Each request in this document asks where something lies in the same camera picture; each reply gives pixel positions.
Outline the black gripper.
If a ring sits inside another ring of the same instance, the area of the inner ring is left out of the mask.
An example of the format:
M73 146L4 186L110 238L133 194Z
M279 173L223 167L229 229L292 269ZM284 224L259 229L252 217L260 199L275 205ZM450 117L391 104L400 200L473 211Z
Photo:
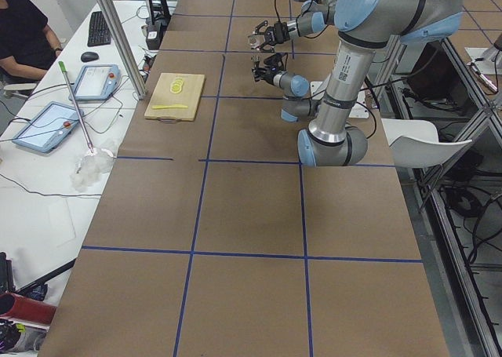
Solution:
M262 21L254 28L253 35L264 35L264 43L251 47L251 49L261 53L272 53L273 46L290 40L287 24L269 26L267 20Z
M253 79L255 82L259 82L262 80L272 86L275 84L274 78L283 72L282 65L274 65L275 54L264 59L263 63L265 67L252 69Z

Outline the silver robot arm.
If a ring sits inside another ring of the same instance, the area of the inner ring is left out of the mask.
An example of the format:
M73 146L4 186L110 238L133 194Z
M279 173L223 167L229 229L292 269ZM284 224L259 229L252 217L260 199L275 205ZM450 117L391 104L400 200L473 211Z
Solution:
M277 45L299 37L322 33L334 25L335 7L338 0L295 0L302 2L300 13L292 20L277 20L269 24L267 20L257 25L248 36L250 49L273 53Z
M463 0L296 0L299 17L274 25L263 21L248 37L252 49L269 52L253 58L255 81L282 89L282 117L295 122L310 116L298 134L300 162L305 166L349 166L362 160L368 148L364 133L347 125L363 82L378 49L391 36L401 43L433 42L452 35L460 26ZM307 79L290 73L274 47L333 25L340 39L334 68L323 82L322 99L305 95Z

